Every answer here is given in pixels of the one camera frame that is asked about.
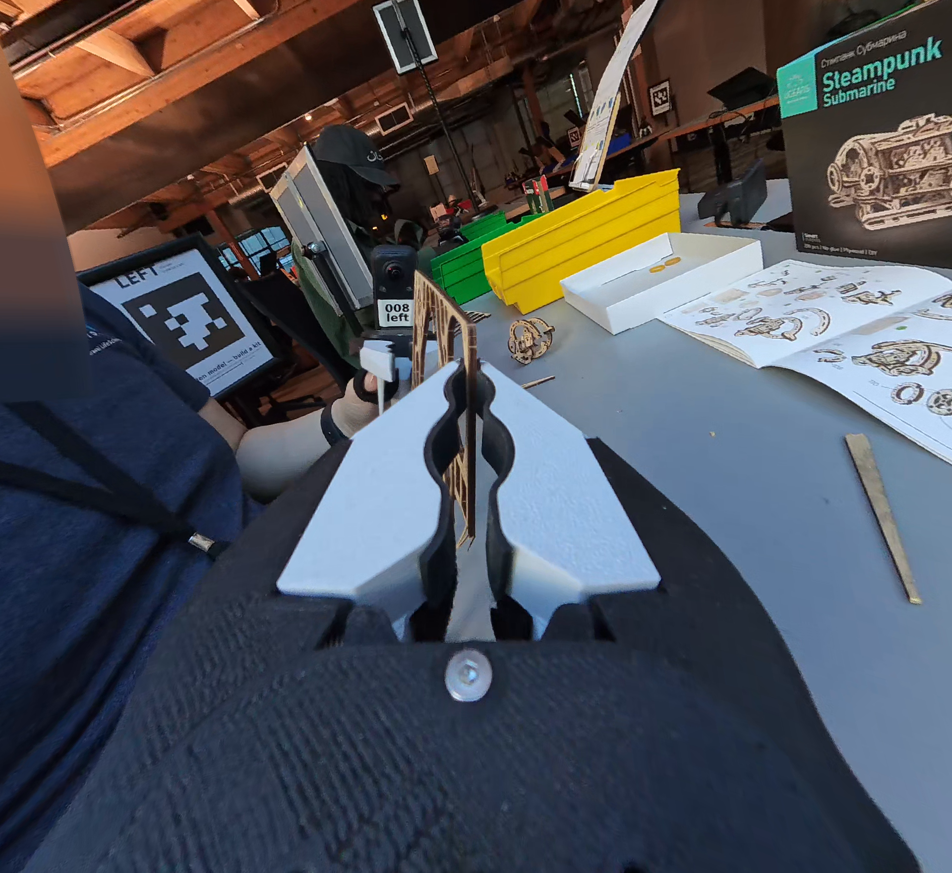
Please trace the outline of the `silver light panel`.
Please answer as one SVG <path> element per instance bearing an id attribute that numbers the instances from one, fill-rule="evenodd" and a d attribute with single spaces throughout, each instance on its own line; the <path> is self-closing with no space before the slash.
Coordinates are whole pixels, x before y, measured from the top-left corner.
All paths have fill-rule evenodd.
<path id="1" fill-rule="evenodd" d="M 374 302 L 371 272 L 313 154 L 303 147 L 269 196 L 295 248 L 301 248 L 301 278 L 309 280 L 335 313 L 357 312 Z"/>

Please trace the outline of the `instruction booklet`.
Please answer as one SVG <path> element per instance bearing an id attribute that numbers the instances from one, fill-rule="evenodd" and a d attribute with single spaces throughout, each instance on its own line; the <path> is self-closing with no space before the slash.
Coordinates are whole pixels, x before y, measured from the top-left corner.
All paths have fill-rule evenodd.
<path id="1" fill-rule="evenodd" d="M 750 367 L 814 379 L 951 462 L 951 282 L 936 272 L 785 260 L 660 320 Z"/>

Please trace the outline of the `clipboard with paper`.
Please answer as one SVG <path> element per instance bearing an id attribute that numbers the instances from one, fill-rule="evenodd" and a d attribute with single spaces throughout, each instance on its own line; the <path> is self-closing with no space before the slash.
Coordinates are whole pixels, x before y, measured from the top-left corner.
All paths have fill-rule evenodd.
<path id="1" fill-rule="evenodd" d="M 663 0 L 644 0 L 625 22 L 624 32 L 601 76 L 589 112 L 581 148 L 568 185 L 574 191 L 589 193 L 599 185 L 620 107 L 620 90 L 625 70 L 662 3 Z"/>

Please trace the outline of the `green plastic bin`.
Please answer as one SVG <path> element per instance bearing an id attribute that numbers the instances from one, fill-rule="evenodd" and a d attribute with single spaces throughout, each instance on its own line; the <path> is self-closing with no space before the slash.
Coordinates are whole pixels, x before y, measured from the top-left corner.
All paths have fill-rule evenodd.
<path id="1" fill-rule="evenodd" d="M 482 247 L 493 240 L 491 236 L 464 244 L 443 243 L 436 249 L 431 263 L 432 279 L 460 306 L 490 292 L 484 272 Z"/>
<path id="2" fill-rule="evenodd" d="M 464 225 L 460 232 L 468 242 L 479 244 L 488 242 L 499 235 L 518 228 L 521 224 L 528 224 L 540 217 L 539 214 L 528 213 L 509 221 L 506 219 L 506 213 L 499 209 Z"/>

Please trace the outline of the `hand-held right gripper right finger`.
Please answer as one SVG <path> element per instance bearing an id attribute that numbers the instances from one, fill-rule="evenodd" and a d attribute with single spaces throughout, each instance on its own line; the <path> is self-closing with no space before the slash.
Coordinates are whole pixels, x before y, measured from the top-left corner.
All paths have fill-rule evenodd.
<path id="1" fill-rule="evenodd" d="M 657 589 L 659 570 L 584 433 L 490 363 L 477 382 L 495 640 L 539 639 L 565 605 Z"/>

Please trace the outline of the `yellow plastic bin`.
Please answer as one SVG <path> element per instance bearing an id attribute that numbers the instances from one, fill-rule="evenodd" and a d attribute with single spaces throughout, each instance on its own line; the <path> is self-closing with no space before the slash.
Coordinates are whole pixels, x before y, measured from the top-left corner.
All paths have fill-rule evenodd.
<path id="1" fill-rule="evenodd" d="M 528 315 L 562 298 L 562 280 L 681 230 L 679 172 L 619 180 L 482 246 L 492 292 Z"/>

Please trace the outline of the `person's left hand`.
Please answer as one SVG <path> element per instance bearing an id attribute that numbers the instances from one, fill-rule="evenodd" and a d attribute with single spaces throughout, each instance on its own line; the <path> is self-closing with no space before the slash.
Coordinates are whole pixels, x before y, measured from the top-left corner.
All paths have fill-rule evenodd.
<path id="1" fill-rule="evenodd" d="M 333 402 L 334 420 L 352 438 L 396 400 L 397 391 L 397 381 L 385 383 L 359 370 L 348 382 L 343 396 Z"/>

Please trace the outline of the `white cardboard tray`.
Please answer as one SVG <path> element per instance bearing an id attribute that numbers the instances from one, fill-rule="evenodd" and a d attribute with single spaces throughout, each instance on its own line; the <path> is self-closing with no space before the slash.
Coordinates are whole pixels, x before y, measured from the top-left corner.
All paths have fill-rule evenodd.
<path id="1" fill-rule="evenodd" d="M 663 233 L 561 281 L 565 300 L 612 335 L 761 271 L 756 239 Z"/>

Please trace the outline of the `laser-cut wooden parts sheet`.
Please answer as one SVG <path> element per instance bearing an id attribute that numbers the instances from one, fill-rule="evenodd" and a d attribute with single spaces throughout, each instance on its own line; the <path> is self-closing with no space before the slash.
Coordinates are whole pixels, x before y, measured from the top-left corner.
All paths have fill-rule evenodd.
<path id="1" fill-rule="evenodd" d="M 456 360 L 455 339 L 461 337 L 463 368 L 466 372 L 467 406 L 463 413 L 463 447 L 450 464 L 444 478 L 451 498 L 462 511 L 465 527 L 456 546 L 475 539 L 475 442 L 477 437 L 475 398 L 479 372 L 475 321 L 434 281 L 416 270 L 413 282 L 413 334 L 411 346 L 411 389 L 424 380 L 427 342 L 436 343 L 437 369 Z"/>

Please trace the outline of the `person's left forearm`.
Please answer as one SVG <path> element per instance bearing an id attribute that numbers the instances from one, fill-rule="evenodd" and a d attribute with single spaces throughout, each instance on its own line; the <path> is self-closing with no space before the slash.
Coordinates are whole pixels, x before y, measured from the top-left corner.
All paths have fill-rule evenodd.
<path id="1" fill-rule="evenodd" d="M 198 414 L 232 449 L 246 493 L 267 502 L 279 497 L 332 449 L 321 432 L 321 411 L 252 429 L 214 400 L 205 403 Z"/>

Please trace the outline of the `black model kit box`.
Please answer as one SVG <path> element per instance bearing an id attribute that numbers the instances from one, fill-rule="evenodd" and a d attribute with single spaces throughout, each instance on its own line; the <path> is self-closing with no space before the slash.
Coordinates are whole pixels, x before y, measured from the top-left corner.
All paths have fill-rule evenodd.
<path id="1" fill-rule="evenodd" d="M 949 269 L 951 0 L 821 46 L 777 80 L 797 248 Z"/>

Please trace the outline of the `round wooden model assembly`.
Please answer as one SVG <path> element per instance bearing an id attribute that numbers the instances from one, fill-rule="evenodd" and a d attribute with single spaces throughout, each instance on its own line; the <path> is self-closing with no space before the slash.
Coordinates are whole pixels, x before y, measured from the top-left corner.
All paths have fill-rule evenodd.
<path id="1" fill-rule="evenodd" d="M 552 346 L 554 334 L 554 326 L 543 319 L 518 319 L 509 328 L 509 354 L 517 363 L 526 366 L 546 354 Z"/>

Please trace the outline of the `black device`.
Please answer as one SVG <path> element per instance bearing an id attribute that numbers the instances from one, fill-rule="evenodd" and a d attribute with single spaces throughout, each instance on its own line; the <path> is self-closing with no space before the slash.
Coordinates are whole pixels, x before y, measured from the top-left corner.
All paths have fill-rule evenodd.
<path id="1" fill-rule="evenodd" d="M 728 217 L 731 227 L 742 227 L 751 223 L 767 198 L 767 168 L 765 161 L 758 159 L 741 178 L 703 195 L 697 206 L 698 218 L 713 219 L 718 226 L 724 217 Z"/>

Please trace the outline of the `small light panel on pole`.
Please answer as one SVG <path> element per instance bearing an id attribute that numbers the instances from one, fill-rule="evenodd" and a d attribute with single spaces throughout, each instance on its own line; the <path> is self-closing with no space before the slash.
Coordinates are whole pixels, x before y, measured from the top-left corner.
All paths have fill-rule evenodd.
<path id="1" fill-rule="evenodd" d="M 372 10 L 398 75 L 438 60 L 419 0 L 385 0 Z"/>

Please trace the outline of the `thin wooden stick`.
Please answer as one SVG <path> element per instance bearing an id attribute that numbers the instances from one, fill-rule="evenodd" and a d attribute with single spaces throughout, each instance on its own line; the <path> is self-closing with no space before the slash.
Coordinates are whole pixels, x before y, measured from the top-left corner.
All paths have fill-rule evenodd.
<path id="1" fill-rule="evenodd" d="M 872 445 L 863 434 L 846 434 L 843 439 L 906 598 L 911 605 L 922 605 L 922 596 L 898 531 L 898 522 L 887 497 L 886 486 Z"/>

